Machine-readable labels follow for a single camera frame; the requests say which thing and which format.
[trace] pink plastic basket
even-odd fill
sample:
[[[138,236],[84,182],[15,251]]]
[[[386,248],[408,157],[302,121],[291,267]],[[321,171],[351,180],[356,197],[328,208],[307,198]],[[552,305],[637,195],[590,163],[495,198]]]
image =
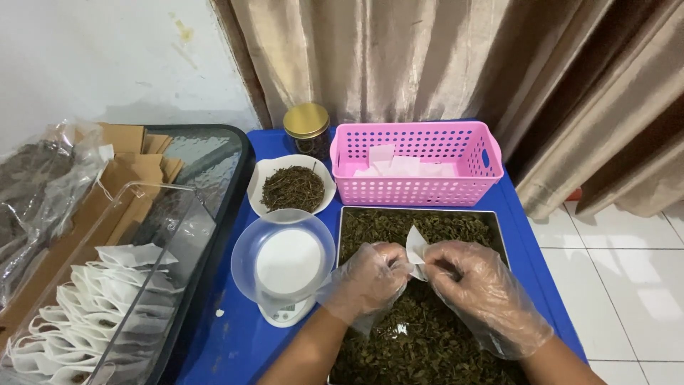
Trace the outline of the pink plastic basket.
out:
[[[395,145],[396,156],[451,163],[456,177],[354,177],[368,149]],[[332,174],[345,205],[473,206],[503,176],[501,149],[478,121],[342,124],[330,146]]]

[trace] floor tile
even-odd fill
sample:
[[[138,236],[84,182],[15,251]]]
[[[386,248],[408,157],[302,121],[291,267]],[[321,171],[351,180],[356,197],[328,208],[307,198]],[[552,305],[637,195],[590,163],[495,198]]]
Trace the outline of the floor tile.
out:
[[[585,249],[542,249],[589,360],[636,360],[620,319]]]
[[[684,250],[589,250],[639,360],[684,361]]]
[[[684,384],[684,362],[641,362],[649,385]]]
[[[555,209],[547,219],[527,219],[539,247],[584,249],[573,220],[564,205]]]
[[[589,366],[608,385],[648,385],[636,361],[589,361]]]
[[[642,218],[610,205],[594,216],[578,217],[577,202],[566,207],[588,249],[684,249],[662,213]]]
[[[666,208],[663,214],[668,218],[679,238],[684,240],[684,202],[677,202]]]

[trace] hand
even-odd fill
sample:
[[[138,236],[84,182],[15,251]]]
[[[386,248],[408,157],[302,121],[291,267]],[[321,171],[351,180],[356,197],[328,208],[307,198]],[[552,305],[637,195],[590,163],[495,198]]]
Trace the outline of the hand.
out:
[[[439,242],[425,251],[425,272],[482,349],[519,360],[553,336],[553,328],[496,251],[478,243]]]
[[[368,335],[376,313],[404,292],[411,271],[401,245],[364,243],[328,276],[316,297],[331,314]]]

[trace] beige curtain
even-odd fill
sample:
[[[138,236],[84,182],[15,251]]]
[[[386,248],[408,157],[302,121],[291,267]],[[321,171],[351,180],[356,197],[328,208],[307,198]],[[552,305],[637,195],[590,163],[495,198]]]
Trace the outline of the beige curtain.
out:
[[[579,186],[585,214],[684,195],[682,0],[216,1],[276,127],[304,101],[334,124],[477,117],[533,218]]]

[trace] clear plastic bowl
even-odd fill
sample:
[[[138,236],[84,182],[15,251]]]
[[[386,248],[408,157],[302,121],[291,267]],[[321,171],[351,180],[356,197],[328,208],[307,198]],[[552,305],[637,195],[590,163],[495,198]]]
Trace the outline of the clear plastic bowl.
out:
[[[240,292],[266,314],[310,297],[335,263],[328,228],[295,208],[263,215],[240,235],[231,257],[231,274]]]

